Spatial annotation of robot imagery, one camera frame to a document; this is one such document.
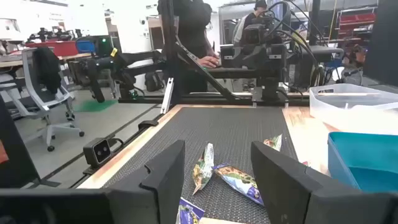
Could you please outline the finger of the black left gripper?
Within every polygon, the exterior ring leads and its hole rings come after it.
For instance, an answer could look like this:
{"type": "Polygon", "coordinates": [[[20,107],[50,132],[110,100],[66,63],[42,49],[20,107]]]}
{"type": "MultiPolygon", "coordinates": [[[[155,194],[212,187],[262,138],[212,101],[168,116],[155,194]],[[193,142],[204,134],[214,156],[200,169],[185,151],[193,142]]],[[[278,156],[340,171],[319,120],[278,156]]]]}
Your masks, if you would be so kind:
{"type": "Polygon", "coordinates": [[[276,60],[279,67],[286,67],[287,64],[287,48],[284,44],[272,44],[270,46],[269,58],[276,60]]]}
{"type": "Polygon", "coordinates": [[[220,59],[221,66],[224,68],[233,68],[234,46],[221,45],[220,46],[220,59]]]}

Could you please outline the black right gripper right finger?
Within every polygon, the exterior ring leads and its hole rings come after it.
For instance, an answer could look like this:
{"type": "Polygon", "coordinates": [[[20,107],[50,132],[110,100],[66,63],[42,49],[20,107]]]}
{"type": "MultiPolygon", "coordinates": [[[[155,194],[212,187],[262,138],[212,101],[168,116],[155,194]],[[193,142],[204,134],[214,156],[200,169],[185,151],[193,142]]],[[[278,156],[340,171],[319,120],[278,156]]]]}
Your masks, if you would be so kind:
{"type": "Polygon", "coordinates": [[[363,223],[358,192],[266,146],[251,143],[251,163],[272,223],[363,223]]]}

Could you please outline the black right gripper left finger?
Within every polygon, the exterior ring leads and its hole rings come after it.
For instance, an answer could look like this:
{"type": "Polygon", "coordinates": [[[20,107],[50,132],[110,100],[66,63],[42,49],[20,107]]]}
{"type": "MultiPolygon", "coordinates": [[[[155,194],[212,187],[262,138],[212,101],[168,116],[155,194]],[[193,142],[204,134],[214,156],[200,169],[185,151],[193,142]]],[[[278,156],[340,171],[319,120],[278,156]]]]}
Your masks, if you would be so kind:
{"type": "Polygon", "coordinates": [[[108,187],[113,223],[174,224],[182,194],[185,141],[178,140],[108,187]]]}

